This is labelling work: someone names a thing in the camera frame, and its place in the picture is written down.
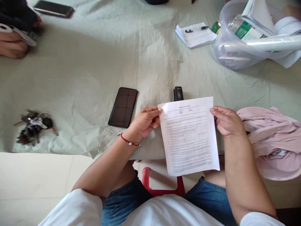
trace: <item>lap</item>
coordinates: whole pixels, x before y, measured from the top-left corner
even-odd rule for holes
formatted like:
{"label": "lap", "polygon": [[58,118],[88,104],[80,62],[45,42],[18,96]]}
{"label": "lap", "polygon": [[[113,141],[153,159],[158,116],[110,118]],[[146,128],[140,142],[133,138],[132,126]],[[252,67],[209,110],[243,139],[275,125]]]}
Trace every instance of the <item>lap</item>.
{"label": "lap", "polygon": [[[108,196],[102,217],[102,226],[120,226],[136,208],[153,196],[145,189],[137,177],[123,187],[111,192]],[[204,181],[198,183],[184,197],[189,202],[201,208],[222,224],[236,225],[226,189]]]}
{"label": "lap", "polygon": [[237,225],[231,211],[226,189],[201,177],[183,198],[196,205],[225,226]]}

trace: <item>hand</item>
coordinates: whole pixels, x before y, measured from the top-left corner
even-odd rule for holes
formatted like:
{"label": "hand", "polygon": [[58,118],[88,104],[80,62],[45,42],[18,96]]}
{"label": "hand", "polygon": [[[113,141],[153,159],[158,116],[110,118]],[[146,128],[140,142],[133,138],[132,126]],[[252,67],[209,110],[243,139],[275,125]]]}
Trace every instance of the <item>hand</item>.
{"label": "hand", "polygon": [[16,32],[0,32],[0,55],[9,58],[23,58],[28,50],[28,45],[23,42],[21,35]]}
{"label": "hand", "polygon": [[123,137],[128,141],[139,143],[160,125],[159,115],[161,113],[162,109],[158,109],[158,106],[143,108],[123,133]]}
{"label": "hand", "polygon": [[238,114],[229,108],[214,106],[210,112],[216,118],[215,124],[220,133],[225,137],[246,136],[246,130]]}

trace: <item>red string bracelet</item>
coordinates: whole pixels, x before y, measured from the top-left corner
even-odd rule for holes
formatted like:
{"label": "red string bracelet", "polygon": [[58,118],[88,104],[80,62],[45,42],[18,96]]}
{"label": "red string bracelet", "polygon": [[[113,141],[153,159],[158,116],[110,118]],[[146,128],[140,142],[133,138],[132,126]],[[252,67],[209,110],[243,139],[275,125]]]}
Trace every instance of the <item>red string bracelet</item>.
{"label": "red string bracelet", "polygon": [[122,134],[123,133],[121,133],[121,134],[118,134],[118,136],[120,136],[121,137],[121,139],[123,139],[125,142],[127,142],[129,145],[133,145],[133,146],[140,146],[140,144],[139,143],[132,143],[132,142],[130,142],[130,141],[128,141],[128,140],[126,140],[126,139],[124,139],[123,138],[123,136],[122,136]]}

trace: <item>paper document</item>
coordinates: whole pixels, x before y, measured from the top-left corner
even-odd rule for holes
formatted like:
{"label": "paper document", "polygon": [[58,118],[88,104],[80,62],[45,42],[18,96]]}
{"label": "paper document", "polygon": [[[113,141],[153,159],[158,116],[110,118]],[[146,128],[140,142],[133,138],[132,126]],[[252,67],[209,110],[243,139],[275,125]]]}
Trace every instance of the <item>paper document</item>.
{"label": "paper document", "polygon": [[[195,48],[214,42],[217,35],[209,28],[202,30],[202,27],[206,27],[206,24],[199,23],[184,28],[180,28],[179,25],[177,25],[176,33],[189,48]],[[192,32],[186,33],[185,30],[192,30]]]}
{"label": "paper document", "polygon": [[159,104],[168,175],[219,170],[213,97]]}

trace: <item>white sleeve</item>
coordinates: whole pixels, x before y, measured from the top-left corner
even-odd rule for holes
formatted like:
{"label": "white sleeve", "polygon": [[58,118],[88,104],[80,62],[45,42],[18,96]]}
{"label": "white sleeve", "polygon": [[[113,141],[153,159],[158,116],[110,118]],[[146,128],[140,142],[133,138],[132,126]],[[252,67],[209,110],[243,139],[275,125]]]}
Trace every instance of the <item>white sleeve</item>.
{"label": "white sleeve", "polygon": [[246,214],[240,221],[240,226],[285,226],[280,221],[264,213],[252,212]]}
{"label": "white sleeve", "polygon": [[66,195],[39,226],[100,226],[103,204],[98,196],[82,189]]}

